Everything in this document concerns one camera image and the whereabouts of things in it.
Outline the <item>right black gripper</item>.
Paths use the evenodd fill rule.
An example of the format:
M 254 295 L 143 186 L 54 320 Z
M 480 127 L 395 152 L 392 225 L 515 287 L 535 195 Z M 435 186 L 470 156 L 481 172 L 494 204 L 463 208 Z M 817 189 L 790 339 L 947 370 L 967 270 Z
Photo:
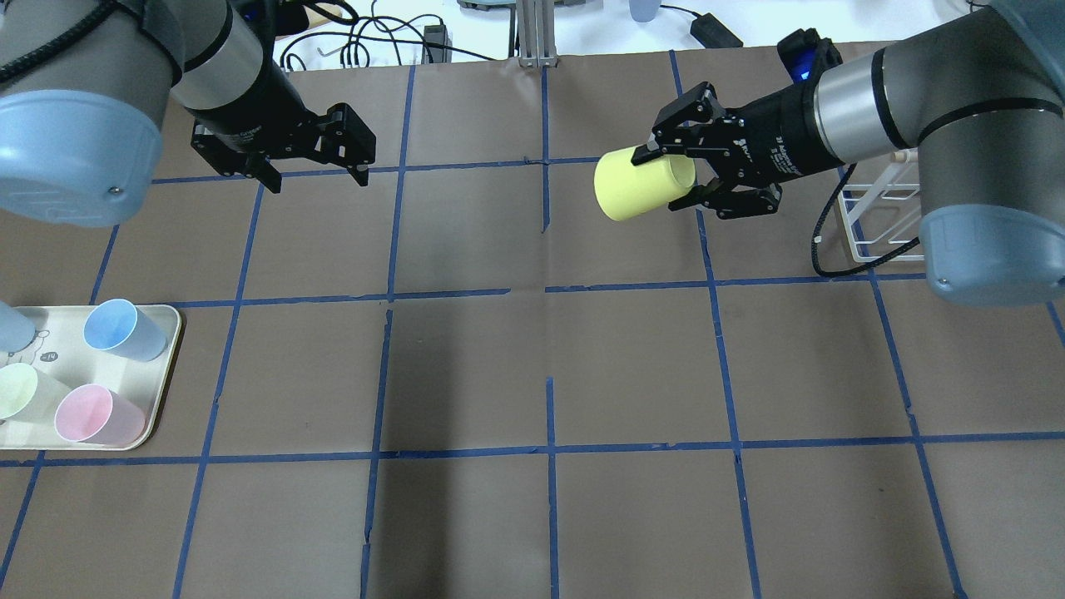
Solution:
M 636 146 L 632 166 L 662 156 L 700 159 L 714 171 L 669 210 L 703 207 L 720 220 L 773 215 L 780 185 L 820 173 L 814 81 L 794 83 L 748 106 L 723 107 L 707 81 L 659 110 L 651 143 Z

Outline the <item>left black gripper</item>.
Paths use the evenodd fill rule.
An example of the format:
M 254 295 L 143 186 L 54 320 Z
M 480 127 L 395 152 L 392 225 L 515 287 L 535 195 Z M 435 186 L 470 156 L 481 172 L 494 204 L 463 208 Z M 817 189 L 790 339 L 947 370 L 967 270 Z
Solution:
M 276 161 L 305 159 L 342 167 L 358 187 L 368 187 L 377 141 L 353 106 L 335 103 L 322 114 L 285 79 L 261 79 L 240 97 L 222 102 L 217 92 L 191 92 L 195 118 L 191 148 L 222 176 L 255 179 L 279 194 Z

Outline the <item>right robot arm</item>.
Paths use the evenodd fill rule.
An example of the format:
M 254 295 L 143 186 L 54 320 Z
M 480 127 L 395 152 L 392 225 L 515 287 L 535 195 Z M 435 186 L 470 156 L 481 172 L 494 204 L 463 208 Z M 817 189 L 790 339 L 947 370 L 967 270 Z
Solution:
M 777 46 L 788 87 L 723 107 L 697 84 L 646 143 L 604 156 L 602 211 L 769 215 L 782 183 L 917 151 L 929 288 L 970 306 L 1061 300 L 1063 17 L 1061 1 L 990 1 L 848 62 L 794 31 Z

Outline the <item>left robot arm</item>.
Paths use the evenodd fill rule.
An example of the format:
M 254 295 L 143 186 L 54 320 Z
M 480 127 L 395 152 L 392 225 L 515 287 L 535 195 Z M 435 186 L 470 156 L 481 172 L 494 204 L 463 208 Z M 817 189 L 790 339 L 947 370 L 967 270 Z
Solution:
M 143 205 L 168 102 L 224 177 L 282 185 L 304 159 L 368 185 L 376 137 L 351 106 L 308 109 L 274 62 L 276 38 L 323 1 L 4 1 L 1 205 L 13 215 L 111 227 Z

